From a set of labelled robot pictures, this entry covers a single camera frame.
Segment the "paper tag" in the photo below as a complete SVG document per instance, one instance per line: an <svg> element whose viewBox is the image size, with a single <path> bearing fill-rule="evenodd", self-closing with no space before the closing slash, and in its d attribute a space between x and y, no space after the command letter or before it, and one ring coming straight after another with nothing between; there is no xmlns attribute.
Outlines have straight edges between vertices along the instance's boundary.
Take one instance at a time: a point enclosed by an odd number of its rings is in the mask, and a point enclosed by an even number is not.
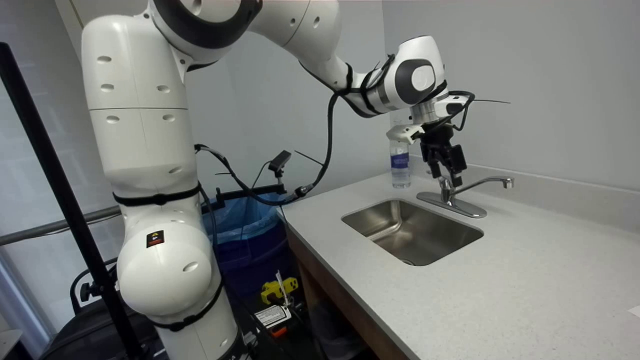
<svg viewBox="0 0 640 360"><path fill-rule="evenodd" d="M633 315L636 315L637 317L640 318L640 306L636 306L633 309L629 309L629 313L632 313Z"/></svg>
<svg viewBox="0 0 640 360"><path fill-rule="evenodd" d="M265 310L257 312L255 316L268 329L290 319L291 312L289 312L289 309L287 309L286 307L274 305Z"/></svg>

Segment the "sink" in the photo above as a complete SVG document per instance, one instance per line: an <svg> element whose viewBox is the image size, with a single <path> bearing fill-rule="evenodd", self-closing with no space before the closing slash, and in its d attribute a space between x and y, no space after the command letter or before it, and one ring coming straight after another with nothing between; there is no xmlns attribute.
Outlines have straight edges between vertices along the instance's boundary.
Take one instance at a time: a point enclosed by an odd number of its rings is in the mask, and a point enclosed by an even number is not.
<svg viewBox="0 0 640 360"><path fill-rule="evenodd" d="M413 266L426 266L484 234L402 200L388 200L342 217L342 221L389 254Z"/></svg>

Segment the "black pole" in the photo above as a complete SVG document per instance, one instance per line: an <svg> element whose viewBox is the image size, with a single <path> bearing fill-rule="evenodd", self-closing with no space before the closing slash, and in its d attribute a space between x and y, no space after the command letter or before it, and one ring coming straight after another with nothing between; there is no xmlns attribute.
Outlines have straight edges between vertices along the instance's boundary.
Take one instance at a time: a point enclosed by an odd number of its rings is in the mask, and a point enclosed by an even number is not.
<svg viewBox="0 0 640 360"><path fill-rule="evenodd" d="M120 335L125 351L130 359L138 359L142 355L138 337L120 303L118 293L109 278L89 226L84 221L80 205L78 205L62 165L60 165L56 150L33 103L29 88L24 82L9 45L4 42L0 42L0 77L2 77L4 87L11 98L24 131L27 133L51 190L53 190L60 209L67 219L84 262L93 276L93 280L102 290L102 299L109 310L111 319L113 319L113 325Z"/></svg>

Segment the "water bottle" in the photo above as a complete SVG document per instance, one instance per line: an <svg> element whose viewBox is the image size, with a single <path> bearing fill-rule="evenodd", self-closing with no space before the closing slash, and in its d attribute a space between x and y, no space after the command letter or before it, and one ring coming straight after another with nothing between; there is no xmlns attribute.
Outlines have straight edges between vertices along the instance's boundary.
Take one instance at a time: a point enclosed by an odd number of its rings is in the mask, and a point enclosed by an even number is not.
<svg viewBox="0 0 640 360"><path fill-rule="evenodd" d="M394 125L402 125L402 123L392 119L391 126ZM409 144L391 140L389 153L391 154L391 183L394 188L408 188L411 186Z"/></svg>

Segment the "faucet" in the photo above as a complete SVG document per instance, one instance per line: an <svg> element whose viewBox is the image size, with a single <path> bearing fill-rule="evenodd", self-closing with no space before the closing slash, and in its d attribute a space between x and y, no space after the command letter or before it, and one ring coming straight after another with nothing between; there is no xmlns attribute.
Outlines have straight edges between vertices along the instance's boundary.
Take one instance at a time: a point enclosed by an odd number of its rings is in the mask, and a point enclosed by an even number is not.
<svg viewBox="0 0 640 360"><path fill-rule="evenodd" d="M440 206L445 209L449 209L455 211L459 214L472 217L472 218L483 218L486 216L486 210L480 208L476 205L470 204L466 201L456 199L456 195L462 192L465 192L469 189L475 188L476 186L484 183L489 183L493 181L498 181L502 183L502 187L505 189L513 188L513 178L506 176L491 176L480 181L476 181L471 185L464 186L463 188L456 189L451 186L451 181L444 177L440 176L438 178L438 182L440 183L440 193L433 192L421 192L418 193L418 199L426 201L430 204L434 204Z"/></svg>

